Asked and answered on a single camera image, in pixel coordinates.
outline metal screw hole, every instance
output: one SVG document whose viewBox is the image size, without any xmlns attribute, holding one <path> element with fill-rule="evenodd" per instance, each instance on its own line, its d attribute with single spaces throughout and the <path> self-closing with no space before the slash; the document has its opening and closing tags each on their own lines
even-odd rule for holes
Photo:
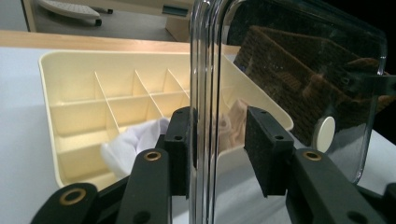
<svg viewBox="0 0 396 224">
<path fill-rule="evenodd" d="M 304 157 L 306 157 L 307 159 L 311 160 L 311 161 L 320 161 L 321 160 L 321 156 L 313 151 L 306 151 L 304 152 Z"/>
<path fill-rule="evenodd" d="M 81 201 L 85 195 L 87 195 L 87 191 L 85 189 L 70 189 L 62 194 L 59 199 L 59 203 L 61 205 L 72 205 Z"/>
<path fill-rule="evenodd" d="M 148 152 L 145 155 L 146 161 L 157 161 L 160 157 L 161 157 L 161 153 L 156 151 Z"/>
</svg>

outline tray compartment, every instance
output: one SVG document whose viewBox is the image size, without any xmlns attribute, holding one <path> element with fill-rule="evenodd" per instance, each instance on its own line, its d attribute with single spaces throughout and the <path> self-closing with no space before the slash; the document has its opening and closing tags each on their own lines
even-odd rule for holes
<svg viewBox="0 0 396 224">
<path fill-rule="evenodd" d="M 169 69 L 136 70 L 143 85 L 150 94 L 183 91 Z"/>
<path fill-rule="evenodd" d="M 163 114 L 149 96 L 112 99 L 108 104 L 118 123 L 120 133 L 129 126 L 151 119 L 160 119 Z"/>
<path fill-rule="evenodd" d="M 119 134 L 105 101 L 53 106 L 50 109 L 57 151 L 100 144 Z"/>
<path fill-rule="evenodd" d="M 172 66 L 170 66 L 168 70 L 177 80 L 181 88 L 184 91 L 190 92 L 190 67 L 186 66 L 186 64 L 190 65 L 190 62 L 181 64 L 180 68 L 172 68 Z"/>
<path fill-rule="evenodd" d="M 167 118 L 171 118 L 175 110 L 190 105 L 190 98 L 185 92 L 155 94 L 152 99 Z"/>
<path fill-rule="evenodd" d="M 100 145 L 60 153 L 58 160 L 64 182 L 84 181 L 89 177 L 109 173 L 100 154 Z"/>
<path fill-rule="evenodd" d="M 106 98 L 149 95 L 136 71 L 96 72 Z"/>
<path fill-rule="evenodd" d="M 75 63 L 59 63 L 65 60 L 64 55 L 50 56 L 53 57 L 45 57 L 46 62 L 40 64 L 41 71 L 52 74 L 43 79 L 49 105 L 104 99 L 94 68 L 84 66 L 78 60 Z"/>
</svg>

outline black plastic bracket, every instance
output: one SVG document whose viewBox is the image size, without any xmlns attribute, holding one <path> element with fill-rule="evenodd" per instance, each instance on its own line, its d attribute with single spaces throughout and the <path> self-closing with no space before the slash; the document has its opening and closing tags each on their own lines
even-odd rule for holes
<svg viewBox="0 0 396 224">
<path fill-rule="evenodd" d="M 245 150 L 264 197 L 285 195 L 293 139 L 267 111 L 247 107 Z"/>
<path fill-rule="evenodd" d="M 287 202 L 293 223 L 386 223 L 326 154 L 298 149 L 290 168 L 296 184 Z"/>
<path fill-rule="evenodd" d="M 387 223 L 396 223 L 396 183 L 387 184 L 383 195 L 357 186 L 359 193 Z"/>
<path fill-rule="evenodd" d="M 190 107 L 176 110 L 164 137 L 164 149 L 168 152 L 171 164 L 172 195 L 187 195 L 189 167 L 188 143 L 190 128 Z"/>
<path fill-rule="evenodd" d="M 99 191 L 99 204 L 101 214 L 97 221 L 98 224 L 114 223 L 119 213 L 121 200 L 128 184 L 129 176 L 117 181 Z"/>
<path fill-rule="evenodd" d="M 172 223 L 171 206 L 168 153 L 160 148 L 139 153 L 116 223 Z"/>
<path fill-rule="evenodd" d="M 96 223 L 99 214 L 96 186 L 77 183 L 53 193 L 35 214 L 32 223 Z"/>
</svg>

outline transparent acrylic panel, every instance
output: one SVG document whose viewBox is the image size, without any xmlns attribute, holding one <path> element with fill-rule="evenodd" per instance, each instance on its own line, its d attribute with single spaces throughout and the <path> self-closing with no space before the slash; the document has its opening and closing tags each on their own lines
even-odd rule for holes
<svg viewBox="0 0 396 224">
<path fill-rule="evenodd" d="M 374 114 L 389 102 L 365 86 L 384 75 L 386 48 L 381 31 L 321 1 L 196 1 L 192 223 L 275 223 L 278 214 L 290 222 L 285 197 L 263 197 L 244 149 L 249 105 L 357 183 Z"/>
</svg>

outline gray wall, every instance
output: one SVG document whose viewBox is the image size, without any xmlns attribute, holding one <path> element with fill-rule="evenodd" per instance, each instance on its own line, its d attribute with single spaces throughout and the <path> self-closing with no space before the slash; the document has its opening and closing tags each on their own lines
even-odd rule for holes
<svg viewBox="0 0 396 224">
<path fill-rule="evenodd" d="M 27 31 L 21 0 L 0 0 L 0 30 Z"/>
</svg>

